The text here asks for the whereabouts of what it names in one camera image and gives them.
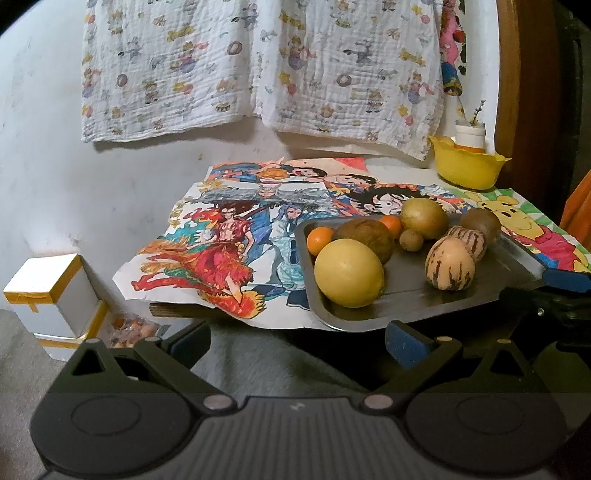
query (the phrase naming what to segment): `box lid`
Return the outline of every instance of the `box lid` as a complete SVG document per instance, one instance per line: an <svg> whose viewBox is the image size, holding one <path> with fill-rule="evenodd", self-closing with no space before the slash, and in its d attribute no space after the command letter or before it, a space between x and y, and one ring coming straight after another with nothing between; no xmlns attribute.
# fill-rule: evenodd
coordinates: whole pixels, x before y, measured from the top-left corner
<svg viewBox="0 0 591 480"><path fill-rule="evenodd" d="M29 258L4 288L10 303L56 303L82 268L78 254Z"/></svg>
<svg viewBox="0 0 591 480"><path fill-rule="evenodd" d="M42 346L58 346L63 348L77 348L87 338L96 337L102 327L105 317L109 311L109 306L104 300L99 300L96 304L95 314L89 320L84 332L77 338L58 337L54 335L44 335L35 333L35 337Z"/></svg>

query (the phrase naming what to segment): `metal tray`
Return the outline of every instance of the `metal tray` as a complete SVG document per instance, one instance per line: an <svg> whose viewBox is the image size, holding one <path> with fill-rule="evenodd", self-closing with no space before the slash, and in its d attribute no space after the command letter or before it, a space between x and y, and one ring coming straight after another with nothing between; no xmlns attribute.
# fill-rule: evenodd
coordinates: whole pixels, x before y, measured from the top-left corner
<svg viewBox="0 0 591 480"><path fill-rule="evenodd" d="M450 226L459 223L460 215L449 217ZM310 310L323 323L336 330L367 332L384 328L392 320L415 322L497 300L505 287L532 289L542 285L545 267L504 233L476 266L472 285L466 290L455 292L437 290L427 282L424 265L434 242L425 242L421 251L416 253L403 250L396 242L392 258L384 265L386 285L383 295L360 309L341 307L326 298L316 285L314 258L308 253L306 238L318 226L337 228L348 220L351 218L307 220L295 230Z"/></svg>

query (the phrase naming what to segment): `gray fabric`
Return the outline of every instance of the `gray fabric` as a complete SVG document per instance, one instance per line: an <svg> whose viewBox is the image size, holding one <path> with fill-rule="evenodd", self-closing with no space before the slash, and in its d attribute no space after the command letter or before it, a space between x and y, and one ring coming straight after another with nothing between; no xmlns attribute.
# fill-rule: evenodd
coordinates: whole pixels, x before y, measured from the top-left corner
<svg viewBox="0 0 591 480"><path fill-rule="evenodd" d="M0 480L43 471L29 437L38 402L64 363L52 360L17 316L0 310ZM346 376L290 345L278 332L221 320L193 372L242 402L246 395L341 395L362 391Z"/></svg>

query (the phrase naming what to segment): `white jar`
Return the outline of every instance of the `white jar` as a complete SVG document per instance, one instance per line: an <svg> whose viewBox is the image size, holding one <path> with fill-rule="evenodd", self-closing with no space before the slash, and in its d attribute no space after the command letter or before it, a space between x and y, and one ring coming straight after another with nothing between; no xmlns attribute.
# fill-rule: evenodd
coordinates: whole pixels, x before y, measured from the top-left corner
<svg viewBox="0 0 591 480"><path fill-rule="evenodd" d="M464 120L456 121L456 146L465 147L474 153L484 153L486 145L486 128L484 124L470 125Z"/></svg>

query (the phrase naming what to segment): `cardboard box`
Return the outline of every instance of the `cardboard box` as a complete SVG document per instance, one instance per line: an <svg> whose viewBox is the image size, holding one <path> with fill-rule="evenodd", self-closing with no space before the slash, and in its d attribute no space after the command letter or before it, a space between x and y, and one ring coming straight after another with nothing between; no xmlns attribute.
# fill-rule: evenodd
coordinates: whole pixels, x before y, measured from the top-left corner
<svg viewBox="0 0 591 480"><path fill-rule="evenodd" d="M29 332L68 338L83 333L98 302L77 254L30 258L4 295Z"/></svg>
<svg viewBox="0 0 591 480"><path fill-rule="evenodd" d="M82 335L76 338L42 335L36 333L35 337L51 358L68 361L78 346L87 338L100 338L106 346L109 346L109 335L113 317L104 300L99 300L95 306L95 312L87 320Z"/></svg>

